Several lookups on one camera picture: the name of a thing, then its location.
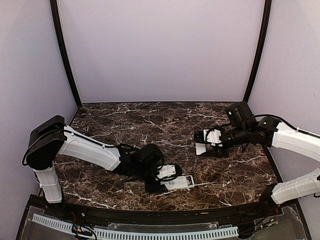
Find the blue orange battery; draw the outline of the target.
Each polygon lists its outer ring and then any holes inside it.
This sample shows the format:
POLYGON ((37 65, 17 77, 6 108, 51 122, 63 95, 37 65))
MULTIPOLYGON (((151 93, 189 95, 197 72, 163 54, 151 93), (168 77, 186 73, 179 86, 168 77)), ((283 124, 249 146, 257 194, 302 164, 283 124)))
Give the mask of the blue orange battery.
POLYGON ((186 178, 186 183, 188 186, 194 186, 195 182, 194 182, 194 178, 192 175, 188 175, 185 177, 186 178))

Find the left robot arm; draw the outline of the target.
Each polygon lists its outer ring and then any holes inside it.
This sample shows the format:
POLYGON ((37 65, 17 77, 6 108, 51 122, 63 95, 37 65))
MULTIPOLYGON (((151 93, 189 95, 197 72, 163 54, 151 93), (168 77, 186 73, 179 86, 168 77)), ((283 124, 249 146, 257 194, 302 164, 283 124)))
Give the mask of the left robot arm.
POLYGON ((63 201, 53 165, 57 155, 77 158, 120 175, 136 176, 151 192, 175 174, 175 167, 164 164, 164 155, 154 144, 142 148, 124 143, 109 145, 77 132, 65 124, 64 117, 56 115, 30 133, 22 164, 33 169, 51 210, 60 218, 67 218, 71 208, 63 201))

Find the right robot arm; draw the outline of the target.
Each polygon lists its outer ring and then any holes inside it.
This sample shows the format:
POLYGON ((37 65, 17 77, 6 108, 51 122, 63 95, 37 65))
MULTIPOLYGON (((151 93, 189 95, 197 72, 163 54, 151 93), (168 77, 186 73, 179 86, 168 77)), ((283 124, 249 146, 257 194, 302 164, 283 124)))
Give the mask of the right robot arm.
MULTIPOLYGON (((272 114, 255 115, 246 101, 230 105, 225 110, 231 127, 217 125, 194 133, 196 155, 224 158, 230 148, 250 144, 289 150, 316 161, 320 159, 320 136, 300 129, 282 117, 272 114)), ((255 213, 266 217, 275 205, 313 195, 320 196, 320 170, 293 180, 268 185, 255 205, 255 213)))

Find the white battery cover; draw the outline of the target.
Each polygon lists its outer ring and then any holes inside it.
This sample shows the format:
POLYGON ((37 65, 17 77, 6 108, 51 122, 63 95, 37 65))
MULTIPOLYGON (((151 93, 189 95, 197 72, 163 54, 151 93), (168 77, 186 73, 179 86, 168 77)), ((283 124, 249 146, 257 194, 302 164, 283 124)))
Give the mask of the white battery cover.
POLYGON ((211 149, 204 143, 195 143, 195 153, 197 156, 210 156, 211 149))

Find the white remote control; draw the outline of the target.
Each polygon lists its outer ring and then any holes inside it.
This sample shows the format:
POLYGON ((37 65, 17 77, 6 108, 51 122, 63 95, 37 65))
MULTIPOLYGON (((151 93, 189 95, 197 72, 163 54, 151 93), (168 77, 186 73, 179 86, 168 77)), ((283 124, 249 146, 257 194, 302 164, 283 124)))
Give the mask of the white remote control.
POLYGON ((170 180, 170 181, 162 181, 161 184, 164 184, 168 191, 193 188, 195 186, 195 184, 188 186, 187 182, 186 182, 186 176, 187 175, 181 175, 181 176, 178 176, 177 178, 170 180))

